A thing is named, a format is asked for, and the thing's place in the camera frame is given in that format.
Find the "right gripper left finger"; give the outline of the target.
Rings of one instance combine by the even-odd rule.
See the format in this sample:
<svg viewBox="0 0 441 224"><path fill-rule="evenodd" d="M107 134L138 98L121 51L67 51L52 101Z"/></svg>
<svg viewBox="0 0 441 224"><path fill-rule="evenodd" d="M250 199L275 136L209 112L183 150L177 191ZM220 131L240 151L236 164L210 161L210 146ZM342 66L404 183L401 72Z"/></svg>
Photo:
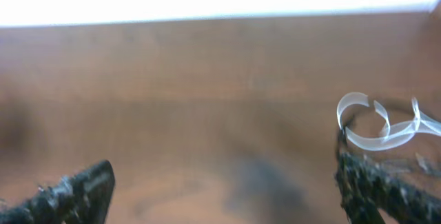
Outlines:
<svg viewBox="0 0 441 224"><path fill-rule="evenodd" d="M2 211L1 224L104 224L115 184L111 163L100 161Z"/></svg>

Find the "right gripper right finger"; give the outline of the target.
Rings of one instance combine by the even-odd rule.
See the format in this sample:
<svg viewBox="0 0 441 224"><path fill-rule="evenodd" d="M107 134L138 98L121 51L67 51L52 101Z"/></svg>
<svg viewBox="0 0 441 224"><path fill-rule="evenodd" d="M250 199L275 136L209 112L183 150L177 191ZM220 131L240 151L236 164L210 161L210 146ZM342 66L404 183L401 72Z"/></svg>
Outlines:
<svg viewBox="0 0 441 224"><path fill-rule="evenodd" d="M349 223L384 223L386 212L400 224L440 224L440 199L387 174L375 163L339 152L335 180Z"/></svg>

